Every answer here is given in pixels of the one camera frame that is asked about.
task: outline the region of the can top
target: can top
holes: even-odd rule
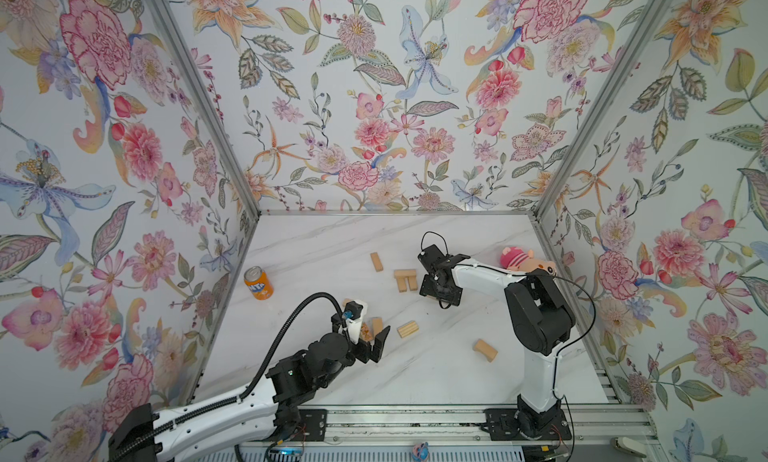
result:
[[[259,277],[261,277],[261,267],[258,265],[255,265],[254,267],[251,267],[250,269],[245,271],[245,280],[248,283],[254,283],[255,281],[259,280]]]

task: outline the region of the starfish-shaped orange flower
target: starfish-shaped orange flower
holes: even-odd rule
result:
[[[586,185],[583,186],[580,189],[576,189],[574,192],[578,192],[582,190],[583,192],[580,193],[578,196],[573,196],[571,199],[578,199],[580,197],[584,197],[587,194],[589,194],[589,191],[592,190],[592,187],[594,187],[594,192],[598,196],[598,206],[600,206],[600,210],[605,213],[605,210],[603,210],[603,201],[600,199],[600,186],[608,188],[610,190],[610,187],[603,182],[602,179],[600,179],[600,176],[602,176],[606,170],[610,167],[610,164],[613,163],[614,159],[616,158],[616,154],[619,153],[618,147],[616,148],[616,152],[614,152],[613,157],[610,158],[607,164],[605,164],[605,167],[600,169],[598,173],[592,174],[588,170],[579,170],[577,173],[572,175],[571,177],[576,177],[581,174],[581,182],[585,183]]]
[[[307,160],[307,159],[304,157],[296,156],[286,150],[288,147],[295,146],[296,145],[295,143],[286,144],[284,146],[278,146],[277,136],[275,135],[275,128],[272,127],[272,121],[270,121],[270,119],[267,118],[266,122],[270,124],[270,132],[272,132],[272,147],[256,154],[256,156],[254,157],[254,163],[252,163],[248,169],[253,169],[254,166],[256,165],[256,162],[258,162],[260,158],[271,156],[274,158],[272,160],[272,167],[274,167],[275,162],[277,162],[277,170],[275,170],[275,173],[272,176],[272,178],[274,179],[277,173],[280,172],[280,166],[282,165],[282,163],[280,162],[281,154],[283,154],[283,156],[293,157],[294,159],[300,159],[300,160]]]

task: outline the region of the wooden block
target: wooden block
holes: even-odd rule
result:
[[[371,324],[373,325],[373,337],[376,337],[384,329],[384,322],[381,317],[374,317],[371,319]]]
[[[496,349],[488,345],[482,339],[478,339],[478,343],[475,344],[475,352],[480,352],[481,354],[485,355],[485,358],[488,360],[488,362],[493,362],[493,359],[496,358],[496,354],[498,354]]]
[[[395,271],[395,279],[398,277],[416,277],[416,269],[397,269]]]
[[[378,273],[384,270],[382,260],[379,259],[379,253],[371,253],[371,260],[373,261],[373,268],[376,269]]]
[[[408,289],[406,289],[406,278],[405,277],[398,277],[397,278],[397,290],[401,293],[408,292]]]
[[[416,331],[418,331],[418,325],[416,324],[415,321],[411,321],[410,323],[402,325],[402,326],[398,327],[398,329],[397,329],[397,332],[400,334],[400,338],[401,339],[405,339],[410,334],[413,334]]]
[[[366,323],[362,323],[360,326],[360,339],[366,342],[371,342],[373,340],[373,334],[371,334],[371,330],[368,329]]]

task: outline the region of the black mounting plate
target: black mounting plate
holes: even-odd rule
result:
[[[491,440],[529,440],[520,434],[520,424],[515,418],[517,409],[485,409],[485,424],[488,425],[488,433]],[[558,428],[560,435],[549,425],[540,433],[541,437],[536,440],[570,440],[571,426],[565,420],[565,413],[562,410],[555,415],[552,425]]]
[[[323,442],[326,439],[326,422],[328,410],[325,409],[299,409],[301,421],[305,425],[304,433],[306,442]]]

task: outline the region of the white marble table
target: white marble table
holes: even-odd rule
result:
[[[425,271],[416,256],[427,230],[446,237],[452,254],[464,253],[493,265],[498,265],[504,246],[542,254],[526,216],[264,216],[245,267],[264,268],[275,293],[260,301],[245,284],[237,284],[196,399],[250,380],[287,316],[306,296],[323,291],[340,302],[368,302],[367,317],[382,317],[392,331],[379,364],[355,363],[328,389],[318,391],[312,404],[514,402],[524,377],[523,347],[514,336],[503,301],[466,290],[459,307],[442,310],[437,301],[418,292],[398,292],[394,269],[416,269],[421,282]],[[442,247],[439,238],[428,235],[425,246],[432,243]],[[375,272],[372,252],[379,253],[383,272]],[[286,334],[273,363],[329,332],[332,313],[325,299],[308,305]],[[397,327],[412,320],[418,323],[418,332],[400,339]],[[578,337],[576,329],[571,337]],[[472,351],[478,339],[498,350],[492,363]],[[581,342],[563,355],[558,379],[568,400],[606,403]]]

